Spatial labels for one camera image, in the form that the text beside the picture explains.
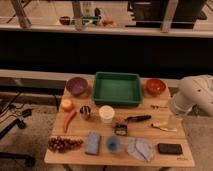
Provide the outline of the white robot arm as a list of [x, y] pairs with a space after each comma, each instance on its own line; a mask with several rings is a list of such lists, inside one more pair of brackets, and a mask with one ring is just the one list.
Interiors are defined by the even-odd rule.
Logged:
[[169, 101], [170, 110], [184, 116], [194, 105], [213, 116], [213, 76], [187, 76], [179, 81], [178, 92]]

